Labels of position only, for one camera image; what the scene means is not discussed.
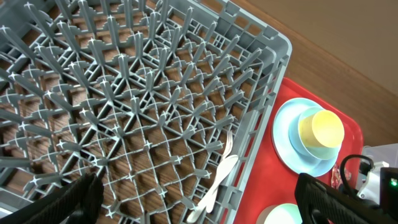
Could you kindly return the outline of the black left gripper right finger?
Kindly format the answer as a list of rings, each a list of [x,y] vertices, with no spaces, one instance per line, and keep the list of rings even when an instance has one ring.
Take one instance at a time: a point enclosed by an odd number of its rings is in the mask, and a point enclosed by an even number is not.
[[[397,223],[391,216],[366,207],[306,173],[298,177],[295,199],[303,224]]]

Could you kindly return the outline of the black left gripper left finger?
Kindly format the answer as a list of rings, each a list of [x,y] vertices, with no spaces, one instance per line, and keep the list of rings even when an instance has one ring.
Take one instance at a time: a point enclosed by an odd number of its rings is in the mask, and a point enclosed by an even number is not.
[[[2,224],[96,223],[104,200],[104,186],[96,174],[78,180],[4,217]]]

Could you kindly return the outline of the green bowl with rice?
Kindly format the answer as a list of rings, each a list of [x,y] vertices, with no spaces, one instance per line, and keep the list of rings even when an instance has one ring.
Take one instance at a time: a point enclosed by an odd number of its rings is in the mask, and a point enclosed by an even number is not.
[[[283,203],[265,208],[256,224],[302,224],[302,217],[296,204]]]

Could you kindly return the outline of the white plastic fork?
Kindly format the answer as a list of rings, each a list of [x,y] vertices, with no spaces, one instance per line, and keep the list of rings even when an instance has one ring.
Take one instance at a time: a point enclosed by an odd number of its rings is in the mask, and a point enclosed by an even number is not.
[[[228,131],[227,132],[226,147],[225,147],[225,150],[224,150],[224,152],[223,152],[223,154],[221,156],[220,164],[217,167],[216,175],[215,175],[215,179],[213,181],[213,184],[210,187],[209,191],[205,194],[205,196],[199,201],[198,206],[192,210],[191,214],[189,214],[189,216],[187,218],[187,223],[195,223],[198,220],[199,216],[201,215],[201,213],[204,211],[204,209],[207,206],[208,199],[211,197],[213,192],[216,190],[216,188],[221,183],[221,181],[222,181],[221,173],[222,173],[222,170],[224,168],[224,165],[223,165],[224,162],[223,161],[231,153],[232,147],[233,147],[233,133],[232,133],[232,131]]]

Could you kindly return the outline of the white plastic spoon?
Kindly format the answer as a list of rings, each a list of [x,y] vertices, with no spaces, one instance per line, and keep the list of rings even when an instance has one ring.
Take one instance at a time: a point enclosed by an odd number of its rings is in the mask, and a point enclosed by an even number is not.
[[[228,156],[223,161],[220,162],[216,170],[215,179],[213,185],[209,189],[206,197],[205,206],[210,204],[210,198],[214,194],[215,190],[218,188],[220,183],[229,175],[235,164],[238,162],[239,157],[237,155]]]

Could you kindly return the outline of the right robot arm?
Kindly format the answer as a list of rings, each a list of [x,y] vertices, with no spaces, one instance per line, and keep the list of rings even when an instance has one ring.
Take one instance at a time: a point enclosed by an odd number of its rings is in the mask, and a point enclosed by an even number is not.
[[[350,187],[345,176],[345,165],[350,159],[358,158],[362,162],[359,171],[366,180],[359,190]],[[346,194],[368,208],[380,210],[397,220],[397,168],[386,162],[374,162],[362,155],[350,155],[340,164],[340,176]]]

